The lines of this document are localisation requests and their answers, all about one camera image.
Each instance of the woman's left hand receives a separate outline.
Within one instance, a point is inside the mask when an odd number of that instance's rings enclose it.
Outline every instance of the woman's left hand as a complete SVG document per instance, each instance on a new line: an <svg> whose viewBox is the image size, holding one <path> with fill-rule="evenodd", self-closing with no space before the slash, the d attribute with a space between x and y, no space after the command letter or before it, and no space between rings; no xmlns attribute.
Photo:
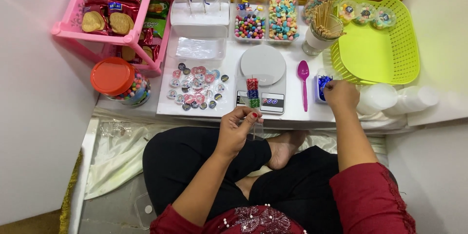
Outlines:
<svg viewBox="0 0 468 234"><path fill-rule="evenodd" d="M262 114L247 106L237 106L232 112L221 118L219 138L215 154L221 154L227 158L235 158L244 147L250 128L257 121L262 123Z"/></svg>

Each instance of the maroon embroidered top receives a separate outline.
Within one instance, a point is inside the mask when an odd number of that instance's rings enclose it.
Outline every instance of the maroon embroidered top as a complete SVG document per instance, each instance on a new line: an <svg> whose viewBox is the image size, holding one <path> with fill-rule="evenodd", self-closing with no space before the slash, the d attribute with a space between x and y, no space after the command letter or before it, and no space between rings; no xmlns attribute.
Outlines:
<svg viewBox="0 0 468 234"><path fill-rule="evenodd" d="M352 166L330 179L344 234L415 234L395 183L381 164ZM231 209L196 226L171 205L151 223L150 234L303 234L294 220L269 206Z"/></svg>

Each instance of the white scale platform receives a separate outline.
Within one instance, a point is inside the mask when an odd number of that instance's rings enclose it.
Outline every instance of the white scale platform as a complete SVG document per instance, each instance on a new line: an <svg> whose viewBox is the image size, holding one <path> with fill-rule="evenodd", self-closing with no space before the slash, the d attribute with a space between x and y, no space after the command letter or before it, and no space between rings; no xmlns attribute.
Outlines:
<svg viewBox="0 0 468 234"><path fill-rule="evenodd" d="M268 93L262 92L260 108L262 113L277 115L284 113L286 61L279 51L268 45L257 45L246 50L239 62L238 75L265 80L258 88L260 92L262 88L270 88ZM237 90L237 106L245 105L240 95L247 96L247 91Z"/></svg>

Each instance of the small blue box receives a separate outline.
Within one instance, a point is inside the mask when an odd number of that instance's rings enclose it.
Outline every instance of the small blue box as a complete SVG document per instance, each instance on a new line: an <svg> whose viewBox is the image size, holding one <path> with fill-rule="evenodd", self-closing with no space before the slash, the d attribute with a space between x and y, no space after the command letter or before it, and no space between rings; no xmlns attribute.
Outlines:
<svg viewBox="0 0 468 234"><path fill-rule="evenodd" d="M258 90L251 90L247 91L247 98L251 99L258 99Z"/></svg>

